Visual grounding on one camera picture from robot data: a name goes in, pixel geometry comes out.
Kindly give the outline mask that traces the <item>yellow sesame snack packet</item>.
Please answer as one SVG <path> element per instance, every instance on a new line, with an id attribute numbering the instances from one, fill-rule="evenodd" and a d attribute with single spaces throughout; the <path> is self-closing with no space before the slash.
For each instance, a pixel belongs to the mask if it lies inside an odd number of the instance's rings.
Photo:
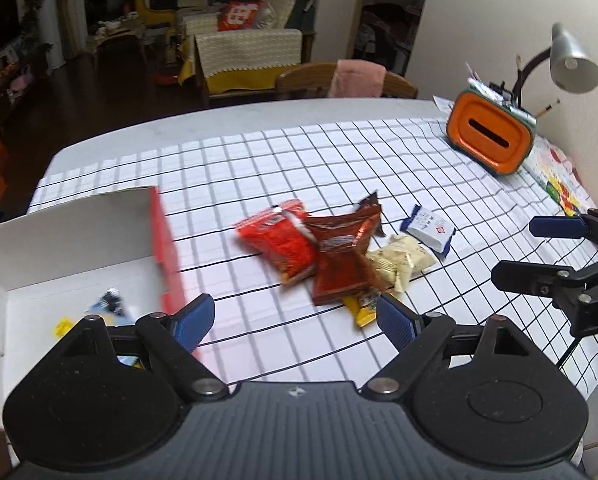
<path id="1" fill-rule="evenodd" d="M 346 296 L 341 302 L 352 314 L 355 326 L 363 328 L 376 321 L 376 309 L 380 294 L 369 292 L 362 296 Z"/>

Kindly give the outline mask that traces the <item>cream gold snack packet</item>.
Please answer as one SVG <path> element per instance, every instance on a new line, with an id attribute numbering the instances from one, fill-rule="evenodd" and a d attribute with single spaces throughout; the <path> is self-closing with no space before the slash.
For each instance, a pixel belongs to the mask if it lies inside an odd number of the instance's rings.
<path id="1" fill-rule="evenodd" d="M 410 235 L 392 235 L 389 243 L 366 254 L 380 279 L 398 294 L 409 287 L 414 274 L 423 272 L 437 262 L 429 250 Z"/>

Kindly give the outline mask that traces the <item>shiny brown snack bag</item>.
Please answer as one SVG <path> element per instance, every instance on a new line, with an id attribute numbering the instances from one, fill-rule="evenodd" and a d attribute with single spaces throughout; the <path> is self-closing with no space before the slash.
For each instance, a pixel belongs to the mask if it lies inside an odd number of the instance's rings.
<path id="1" fill-rule="evenodd" d="M 330 304 L 387 287 L 366 258 L 374 236 L 373 223 L 371 209 L 305 219 L 317 248 L 313 304 Z"/>

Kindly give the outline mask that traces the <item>white blue snack packet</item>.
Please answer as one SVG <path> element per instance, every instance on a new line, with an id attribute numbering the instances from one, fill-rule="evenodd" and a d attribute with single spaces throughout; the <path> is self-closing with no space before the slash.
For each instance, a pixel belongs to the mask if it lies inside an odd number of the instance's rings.
<path id="1" fill-rule="evenodd" d="M 415 237 L 437 256 L 444 258 L 450 252 L 456 227 L 440 214 L 415 204 L 411 213 L 401 222 L 400 231 Z"/>

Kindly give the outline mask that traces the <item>brown M&M packet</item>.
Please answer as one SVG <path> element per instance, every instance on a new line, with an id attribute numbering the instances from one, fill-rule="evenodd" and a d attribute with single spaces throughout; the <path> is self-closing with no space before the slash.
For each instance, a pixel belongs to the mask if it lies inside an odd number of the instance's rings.
<path id="1" fill-rule="evenodd" d="M 374 219 L 374 223 L 373 223 L 374 235 L 379 236 L 379 237 L 384 237 L 385 232 L 383 229 L 383 225 L 381 224 L 380 203 L 379 203 L 377 191 L 369 193 L 369 195 L 366 195 L 364 198 L 362 198 L 362 200 L 359 200 L 357 202 L 357 205 L 355 205 L 356 211 L 365 210 L 365 209 L 371 209 L 371 211 L 372 211 L 372 217 Z"/>

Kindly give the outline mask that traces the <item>red checkered snack bag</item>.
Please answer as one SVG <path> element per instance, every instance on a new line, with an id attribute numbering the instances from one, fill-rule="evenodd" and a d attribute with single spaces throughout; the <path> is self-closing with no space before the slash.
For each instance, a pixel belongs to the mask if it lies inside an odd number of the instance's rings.
<path id="1" fill-rule="evenodd" d="M 316 241 L 305 226 L 306 218 L 305 206 L 293 198 L 237 222 L 235 230 L 278 270 L 283 285 L 292 285 L 311 276 L 316 267 Z"/>

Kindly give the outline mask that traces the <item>dark brown cake packet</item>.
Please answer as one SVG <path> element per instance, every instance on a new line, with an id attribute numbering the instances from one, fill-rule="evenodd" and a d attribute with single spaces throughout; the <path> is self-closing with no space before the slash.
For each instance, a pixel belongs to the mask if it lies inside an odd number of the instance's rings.
<path id="1" fill-rule="evenodd" d="M 124 315 L 123 300 L 116 288 L 110 288 L 100 298 L 101 307 L 114 315 Z"/>

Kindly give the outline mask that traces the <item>yellow minion snack packet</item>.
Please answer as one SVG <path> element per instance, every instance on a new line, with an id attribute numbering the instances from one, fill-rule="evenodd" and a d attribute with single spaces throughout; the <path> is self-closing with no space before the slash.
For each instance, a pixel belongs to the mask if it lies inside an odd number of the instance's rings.
<path id="1" fill-rule="evenodd" d="M 60 318 L 59 322 L 54 327 L 54 335 L 57 339 L 61 339 L 75 326 L 75 322 L 71 318 Z"/>

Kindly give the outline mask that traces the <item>white grid tablecloth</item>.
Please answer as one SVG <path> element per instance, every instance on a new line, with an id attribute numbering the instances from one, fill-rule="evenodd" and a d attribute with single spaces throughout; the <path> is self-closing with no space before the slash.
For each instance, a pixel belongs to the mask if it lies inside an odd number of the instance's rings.
<path id="1" fill-rule="evenodd" d="M 598 341 L 574 341 L 565 315 L 544 299 L 491 283 L 500 260 L 598 261 L 585 240 L 537 240 L 528 222 L 557 203 L 526 170 L 496 178 L 444 141 L 438 120 L 334 122 L 181 142 L 45 174 L 40 210 L 92 194 L 157 185 L 177 244 L 186 295 L 207 292 L 217 315 L 201 361 L 223 382 L 366 382 L 395 355 L 376 326 L 355 325 L 341 304 L 318 307 L 310 282 L 284 287 L 275 270 L 238 244 L 235 223 L 297 198 L 319 216 L 345 214 L 376 193 L 387 235 L 421 205 L 456 227 L 447 258 L 412 278 L 403 300 L 461 324 L 508 316 L 582 392 L 598 384 Z"/>

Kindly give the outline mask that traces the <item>orange tissue box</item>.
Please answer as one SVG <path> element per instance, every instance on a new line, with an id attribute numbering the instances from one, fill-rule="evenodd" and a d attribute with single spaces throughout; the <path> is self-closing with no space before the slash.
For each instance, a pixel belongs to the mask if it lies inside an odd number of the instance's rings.
<path id="1" fill-rule="evenodd" d="M 508 106 L 467 88 L 456 99 L 445 132 L 452 148 L 493 176 L 508 176 L 530 153 L 536 126 Z"/>

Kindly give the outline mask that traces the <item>red cardboard box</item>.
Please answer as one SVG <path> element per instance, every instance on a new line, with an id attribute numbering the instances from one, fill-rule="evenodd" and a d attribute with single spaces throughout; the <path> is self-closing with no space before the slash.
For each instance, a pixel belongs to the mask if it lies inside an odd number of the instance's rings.
<path id="1" fill-rule="evenodd" d="M 114 288 L 132 318 L 186 304 L 177 248 L 157 188 L 91 195 L 0 224 L 0 478 L 11 462 L 6 396 Z"/>

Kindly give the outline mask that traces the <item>grey desk lamp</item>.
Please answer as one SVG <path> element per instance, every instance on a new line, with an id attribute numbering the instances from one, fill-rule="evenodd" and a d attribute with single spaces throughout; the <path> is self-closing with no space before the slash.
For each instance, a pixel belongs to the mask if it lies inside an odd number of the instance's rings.
<path id="1" fill-rule="evenodd" d="M 553 84 L 568 93 L 588 93 L 598 86 L 598 64 L 584 52 L 580 42 L 565 26 L 556 22 L 551 30 L 551 45 L 518 72 L 512 90 L 513 100 L 518 105 L 522 104 L 522 89 L 529 75 L 546 61 Z"/>

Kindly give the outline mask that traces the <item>wooden chair with pink cloth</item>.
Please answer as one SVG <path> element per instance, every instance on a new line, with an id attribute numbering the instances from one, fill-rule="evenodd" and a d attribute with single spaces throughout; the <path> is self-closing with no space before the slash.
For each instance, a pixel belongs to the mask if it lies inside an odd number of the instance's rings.
<path id="1" fill-rule="evenodd" d="M 278 99 L 416 99 L 418 88 L 383 65 L 362 60 L 305 63 L 275 80 Z"/>

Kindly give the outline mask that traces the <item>sofa with lace cover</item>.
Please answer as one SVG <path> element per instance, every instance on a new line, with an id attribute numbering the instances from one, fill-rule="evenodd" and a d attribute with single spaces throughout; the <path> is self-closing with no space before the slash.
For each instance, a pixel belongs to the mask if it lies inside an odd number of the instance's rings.
<path id="1" fill-rule="evenodd" d="M 219 32 L 220 11 L 180 18 L 183 65 L 177 82 L 189 79 L 208 96 L 269 91 L 287 68 L 310 61 L 314 0 L 259 0 L 248 29 Z"/>

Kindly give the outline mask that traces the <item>red cushion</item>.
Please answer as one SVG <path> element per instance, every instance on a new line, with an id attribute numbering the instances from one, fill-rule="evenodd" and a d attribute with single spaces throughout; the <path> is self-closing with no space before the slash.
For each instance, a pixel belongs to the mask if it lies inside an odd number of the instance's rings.
<path id="1" fill-rule="evenodd" d="M 231 1 L 219 17 L 218 31 L 230 32 L 250 28 L 257 17 L 260 4 L 260 1 Z"/>

